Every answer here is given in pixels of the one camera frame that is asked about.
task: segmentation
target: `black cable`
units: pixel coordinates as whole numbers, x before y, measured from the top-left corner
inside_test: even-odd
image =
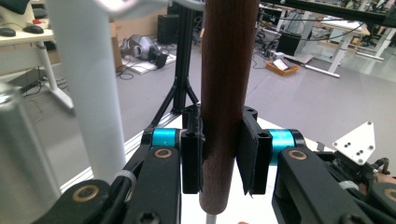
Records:
[[[30,93],[30,94],[27,94],[27,92],[26,92],[26,94],[24,95],[24,97],[27,97],[27,96],[32,96],[32,95],[36,95],[36,94],[38,94],[39,92],[41,92],[41,87],[42,87],[42,85],[41,85],[41,70],[40,70],[40,67],[37,67],[37,70],[38,70],[38,86],[39,86],[39,89],[38,89],[38,91],[36,91],[36,92],[34,92],[34,93]],[[28,79],[27,79],[27,72],[25,73],[25,77],[26,77],[26,84],[28,84]]]
[[[260,12],[260,13],[263,14],[263,15],[269,16],[269,17],[274,17],[276,19],[283,20],[283,21],[321,21],[321,20],[309,20],[309,19],[307,19],[307,20],[301,20],[301,19],[295,20],[295,19],[289,19],[289,18],[282,18],[282,17],[272,16],[272,15],[267,14],[265,12]],[[322,20],[322,21],[347,21],[347,20],[345,20],[345,19],[331,19],[331,20]]]
[[[15,23],[15,22],[7,22],[7,23],[4,23],[4,24],[0,24],[0,26],[5,26],[5,25],[17,25],[17,26],[21,27],[22,29],[24,28],[21,25]]]
[[[118,218],[121,213],[123,213],[123,206],[125,206],[125,199],[128,195],[128,192],[132,186],[132,181],[128,178],[123,178],[122,185],[120,187],[120,191],[114,203],[111,204],[111,207],[106,211],[104,217],[102,218],[100,224],[112,224],[118,221]]]
[[[135,66],[135,65],[137,65],[137,64],[139,64],[139,63],[142,63],[142,61],[140,61],[140,62],[138,62],[138,63],[134,63],[134,64],[132,64],[132,65],[127,65],[128,63],[123,64],[122,66],[120,66],[120,67],[117,69],[117,71],[119,71],[120,68],[124,67],[124,69],[123,69],[122,71],[120,71],[118,74],[116,74],[116,77],[119,77],[119,78],[122,79],[122,80],[131,80],[131,79],[134,78],[134,74],[132,74],[132,73],[125,73],[125,71],[128,70],[128,69],[130,69],[130,68],[132,68],[133,66]]]
[[[385,213],[382,213],[376,208],[373,208],[367,203],[362,202],[361,200],[354,199],[354,201],[358,204],[361,210],[364,211],[375,223],[395,223],[395,220],[388,216]]]
[[[254,54],[253,54],[253,57],[251,58],[251,60],[254,62],[253,68],[254,68],[254,69],[265,69],[266,67],[256,67],[257,62],[254,60],[254,55],[255,55],[255,54],[256,54],[256,53],[254,53]]]
[[[338,37],[347,35],[347,34],[349,34],[349,33],[352,33],[352,32],[354,32],[354,31],[358,30],[359,28],[361,28],[361,27],[363,26],[363,24],[364,24],[364,23],[362,23],[360,26],[358,26],[358,27],[356,27],[356,28],[354,28],[354,29],[352,29],[352,30],[349,30],[349,31],[347,31],[347,32],[345,32],[345,33],[343,33],[343,34],[341,34],[341,35],[337,35],[337,36],[334,36],[334,37],[331,37],[331,38],[324,38],[324,39],[301,39],[301,38],[299,38],[299,37],[295,37],[295,36],[292,36],[292,35],[290,35],[289,37],[290,37],[290,38],[294,38],[294,39],[299,39],[299,40],[305,40],[305,41],[331,40],[331,39],[335,39],[335,38],[338,38]]]

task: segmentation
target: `brown wooden stick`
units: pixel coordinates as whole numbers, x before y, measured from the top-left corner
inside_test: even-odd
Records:
[[[200,204],[211,215],[227,206],[258,8],[258,0],[206,1],[201,93],[206,142]]]

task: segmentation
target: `table leg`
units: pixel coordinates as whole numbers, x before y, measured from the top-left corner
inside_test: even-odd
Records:
[[[38,47],[38,53],[40,55],[41,62],[43,63],[44,68],[46,69],[47,79],[49,81],[49,83],[46,84],[47,88],[62,103],[64,103],[67,106],[67,108],[72,109],[73,108],[72,100],[70,99],[70,97],[68,95],[66,95],[66,93],[64,93],[61,89],[59,89],[58,85],[56,84],[55,75],[53,75],[52,66],[50,65],[50,58],[47,53],[47,48],[44,45],[44,42],[38,41],[37,47]]]
[[[320,68],[316,68],[311,65],[306,65],[305,68],[323,73],[325,75],[331,76],[331,77],[340,77],[340,75],[335,74],[335,69],[338,67],[338,64],[344,59],[344,56],[346,55],[347,52],[347,47],[352,40],[353,34],[349,33],[344,35],[343,39],[340,41],[340,44],[337,47],[337,50],[334,53],[334,57],[332,58],[332,65],[330,65],[330,68],[326,71]]]
[[[262,27],[262,14],[260,13],[259,20],[257,21],[257,29],[256,29],[255,36],[257,36],[259,34],[261,27]]]
[[[334,57],[332,58],[332,65],[330,66],[328,72],[334,73],[335,69],[338,67],[338,64],[344,59],[344,56],[347,53],[347,47],[350,41],[353,38],[353,34],[349,33],[343,36],[343,39],[340,41],[338,45],[337,51],[334,53]]]
[[[376,46],[376,48],[375,48],[376,54],[375,55],[366,54],[366,53],[360,53],[360,52],[357,52],[356,54],[359,54],[359,55],[364,56],[364,57],[369,57],[369,58],[373,58],[373,59],[377,59],[377,60],[383,61],[384,58],[381,58],[381,54],[389,46],[393,36],[396,33],[396,29],[395,28],[388,28],[388,29],[390,29],[388,34],[384,35],[385,37],[382,36],[380,41],[379,41],[379,43]]]
[[[277,23],[277,27],[276,27],[276,31],[279,32],[280,28],[282,27],[282,23],[283,23],[283,18],[285,17],[286,14],[286,9],[282,8],[282,13],[280,14],[280,19],[279,22]]]

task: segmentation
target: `metal plate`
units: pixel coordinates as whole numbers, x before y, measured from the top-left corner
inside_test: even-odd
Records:
[[[375,151],[374,124],[367,121],[332,145],[358,165],[363,165]]]

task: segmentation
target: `gray floor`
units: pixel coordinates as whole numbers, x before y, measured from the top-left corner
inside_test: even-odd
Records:
[[[384,53],[387,59],[382,63],[348,54],[337,69],[342,75],[340,78],[304,68],[289,77],[280,77],[266,69],[251,69],[246,105],[256,108],[261,118],[285,128],[298,129],[304,136],[326,146],[370,120],[375,124],[377,146],[372,158],[389,157],[390,169],[396,172],[393,150],[396,76],[391,72],[396,66],[395,56],[391,55],[394,50]],[[257,67],[264,67],[262,58],[255,56],[254,59]],[[368,63],[372,63],[373,68],[364,70],[364,66],[370,65]],[[329,66],[319,60],[310,64],[322,68]],[[155,72],[134,75],[132,80],[117,78],[125,140],[151,122],[173,83],[174,73],[175,64],[172,63]],[[56,68],[55,74],[62,75],[61,66]],[[190,76],[191,85],[200,98],[201,54],[198,48],[191,51]],[[58,180],[63,184],[89,166],[77,121],[45,91],[30,98],[35,98],[43,112],[44,117],[35,126]],[[35,104],[28,103],[28,108],[33,120],[40,117],[41,112]]]

